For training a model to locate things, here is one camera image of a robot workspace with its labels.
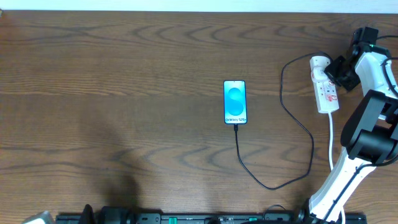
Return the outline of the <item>white power strip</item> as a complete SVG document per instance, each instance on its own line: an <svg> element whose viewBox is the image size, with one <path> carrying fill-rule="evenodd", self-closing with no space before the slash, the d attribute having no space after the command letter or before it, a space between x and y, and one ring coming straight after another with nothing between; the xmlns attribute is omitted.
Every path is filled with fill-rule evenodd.
<svg viewBox="0 0 398 224"><path fill-rule="evenodd" d="M338 110L339 103L335 84L328 79L325 82L314 83L317 110L321 114L328 114Z"/></svg>

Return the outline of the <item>blue Galaxy smartphone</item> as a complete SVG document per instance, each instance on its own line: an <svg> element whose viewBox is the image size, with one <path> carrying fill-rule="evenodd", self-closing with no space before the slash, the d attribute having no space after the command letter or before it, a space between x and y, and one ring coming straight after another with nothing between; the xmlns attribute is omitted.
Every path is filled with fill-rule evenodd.
<svg viewBox="0 0 398 224"><path fill-rule="evenodd" d="M224 123L246 124L248 121L246 82L225 80L223 82Z"/></svg>

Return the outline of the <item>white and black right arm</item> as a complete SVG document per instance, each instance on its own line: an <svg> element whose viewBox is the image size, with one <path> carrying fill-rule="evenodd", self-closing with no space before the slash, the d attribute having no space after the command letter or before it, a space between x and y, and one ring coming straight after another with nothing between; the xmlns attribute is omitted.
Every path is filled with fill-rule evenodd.
<svg viewBox="0 0 398 224"><path fill-rule="evenodd" d="M347 54L334 60L312 57L311 76L317 100L336 95L326 85L351 91L361 85L364 98L346 122L341 154L321 188L300 212L304 223L337 223L341 210L361 181L377 167L397 161L397 83L390 51L377 45L378 30L355 30Z"/></svg>

